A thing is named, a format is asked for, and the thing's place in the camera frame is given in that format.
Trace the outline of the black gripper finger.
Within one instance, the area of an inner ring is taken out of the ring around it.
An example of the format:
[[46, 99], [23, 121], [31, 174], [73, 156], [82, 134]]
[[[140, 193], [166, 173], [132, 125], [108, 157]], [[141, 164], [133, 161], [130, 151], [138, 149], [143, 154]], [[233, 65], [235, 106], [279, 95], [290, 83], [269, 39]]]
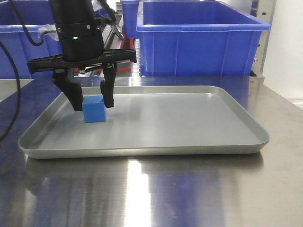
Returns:
[[53, 83], [65, 94], [74, 111], [82, 111], [82, 88], [74, 82], [73, 69], [54, 70]]
[[103, 69], [104, 79], [100, 83], [101, 94], [103, 96], [104, 105], [106, 108], [114, 107], [114, 85], [116, 80], [117, 65], [116, 63], [108, 64]]

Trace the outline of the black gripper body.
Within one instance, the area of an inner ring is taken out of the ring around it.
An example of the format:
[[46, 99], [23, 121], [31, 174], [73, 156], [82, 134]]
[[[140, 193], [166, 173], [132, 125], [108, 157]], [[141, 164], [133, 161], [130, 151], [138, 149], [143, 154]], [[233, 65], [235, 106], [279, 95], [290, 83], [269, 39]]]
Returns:
[[107, 68], [109, 65], [137, 62], [135, 49], [106, 49], [102, 21], [93, 19], [74, 24], [57, 24], [56, 31], [62, 54], [32, 59], [27, 62], [30, 73], [78, 68], [85, 72]]

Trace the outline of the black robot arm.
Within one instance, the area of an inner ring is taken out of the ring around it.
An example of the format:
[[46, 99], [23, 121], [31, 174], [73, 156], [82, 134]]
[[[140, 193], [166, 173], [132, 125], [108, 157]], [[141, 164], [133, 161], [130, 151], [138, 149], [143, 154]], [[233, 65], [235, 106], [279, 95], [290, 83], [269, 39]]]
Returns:
[[114, 83], [119, 61], [137, 62], [135, 49], [106, 49], [100, 25], [116, 24], [116, 17], [104, 0], [100, 5], [110, 18], [94, 16], [89, 0], [50, 1], [56, 32], [62, 46], [62, 54], [32, 59], [27, 65], [31, 73], [52, 71], [53, 83], [65, 94], [75, 111], [82, 110], [82, 88], [73, 81], [70, 70], [80, 73], [102, 69], [104, 80], [100, 83], [106, 108], [114, 107]]

